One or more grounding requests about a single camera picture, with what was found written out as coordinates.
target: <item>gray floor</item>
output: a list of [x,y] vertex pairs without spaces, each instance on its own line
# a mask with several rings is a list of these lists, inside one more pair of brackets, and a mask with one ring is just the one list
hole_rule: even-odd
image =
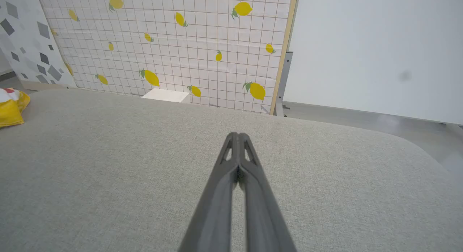
[[12,87],[14,89],[18,89],[20,91],[25,92],[26,94],[36,92],[36,91],[33,91],[33,90],[25,89],[16,76],[0,81],[0,88],[3,89],[3,88],[7,88],[7,87]]
[[288,117],[348,125],[402,137],[421,147],[459,182],[463,182],[463,140],[444,124],[332,107],[284,104],[290,108],[284,109]]

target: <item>yellow lemon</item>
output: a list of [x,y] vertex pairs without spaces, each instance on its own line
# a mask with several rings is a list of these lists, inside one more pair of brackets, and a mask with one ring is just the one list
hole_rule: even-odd
[[249,3],[242,1],[235,5],[235,8],[233,8],[233,12],[231,12],[231,17],[235,19],[235,17],[238,17],[238,14],[241,16],[246,16],[252,11],[251,5]]
[[220,51],[217,51],[217,55],[215,56],[215,60],[217,60],[217,61],[222,60],[222,53]]
[[149,84],[153,86],[159,87],[159,79],[157,78],[156,74],[149,70],[142,69],[139,71],[139,76],[142,76],[142,78],[145,78],[146,81],[149,82]]
[[265,46],[265,50],[267,50],[268,53],[270,53],[270,54],[276,52],[275,49],[270,44],[267,44],[267,46]]
[[50,29],[50,31],[51,31],[51,34],[53,34],[53,36],[55,36],[55,37],[58,36],[58,33],[55,30]]
[[201,90],[195,86],[188,86],[188,90],[190,90],[195,96],[201,97]]
[[81,19],[79,19],[79,17],[76,15],[76,13],[74,13],[73,10],[69,10],[69,16],[71,16],[71,19],[75,20],[75,21],[80,21]]
[[72,72],[71,66],[69,66],[69,64],[67,64],[67,63],[64,63],[64,64],[65,64],[66,67],[68,68],[69,73],[71,73],[71,76],[74,76],[74,72]]
[[109,0],[109,10],[111,12],[115,11],[116,9],[122,8],[124,2],[122,0]]
[[147,34],[147,33],[145,33],[145,39],[146,39],[147,41],[149,41],[149,42],[154,41],[154,39],[151,38],[151,37],[149,36],[149,34]]
[[99,81],[101,81],[101,83],[103,83],[104,85],[108,85],[108,80],[104,76],[96,74],[95,77],[99,79]]
[[175,20],[177,21],[178,25],[182,26],[182,27],[186,27],[188,26],[188,23],[185,21],[185,19],[183,18],[183,15],[181,15],[179,12],[177,12],[175,14]]
[[265,97],[265,89],[261,85],[257,83],[253,83],[253,82],[248,82],[248,83],[243,84],[243,89],[245,87],[246,87],[246,91],[249,91],[249,89],[251,89],[251,95],[255,99],[263,100],[263,98]]

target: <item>grid pattern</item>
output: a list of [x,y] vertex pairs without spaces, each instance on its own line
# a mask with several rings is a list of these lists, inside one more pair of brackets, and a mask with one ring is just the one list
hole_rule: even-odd
[[[110,0],[40,1],[78,87],[144,95],[157,88],[139,76],[148,69],[161,89],[198,87],[201,97],[190,94],[193,104],[270,111],[290,0],[122,0],[115,12],[108,8]],[[252,11],[233,19],[233,8],[242,1]],[[71,19],[70,9],[79,21]],[[176,23],[177,12],[187,27]],[[95,74],[105,76],[108,85]],[[243,89],[247,82],[265,89],[263,101]]]

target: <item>white panel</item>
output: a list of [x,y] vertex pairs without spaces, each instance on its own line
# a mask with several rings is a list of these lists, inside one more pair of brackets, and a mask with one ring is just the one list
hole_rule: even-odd
[[463,124],[463,0],[299,0],[285,101]]

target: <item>metal bracket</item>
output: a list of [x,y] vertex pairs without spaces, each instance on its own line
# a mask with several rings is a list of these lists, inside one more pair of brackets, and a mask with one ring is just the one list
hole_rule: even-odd
[[283,70],[281,71],[278,93],[276,94],[275,113],[274,113],[274,115],[276,116],[284,116],[283,95],[285,93],[286,82],[288,81],[289,67],[291,66],[292,60],[293,60],[293,52],[287,51],[285,54],[285,61],[283,63]]

